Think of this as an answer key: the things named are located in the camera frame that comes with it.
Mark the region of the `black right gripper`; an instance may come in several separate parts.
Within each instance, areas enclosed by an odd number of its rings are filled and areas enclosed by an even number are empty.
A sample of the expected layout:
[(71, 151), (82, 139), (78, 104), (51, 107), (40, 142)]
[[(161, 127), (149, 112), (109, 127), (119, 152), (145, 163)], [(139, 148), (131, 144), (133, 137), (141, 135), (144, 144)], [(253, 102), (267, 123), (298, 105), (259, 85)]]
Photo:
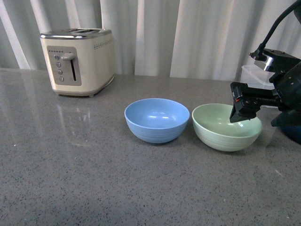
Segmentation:
[(274, 89), (250, 88), (246, 83), (232, 82), (231, 123), (255, 118), (261, 106), (277, 107), (281, 112), (301, 111), (301, 60), (279, 50), (264, 49), (256, 53), (274, 58), (274, 74), (269, 78)]

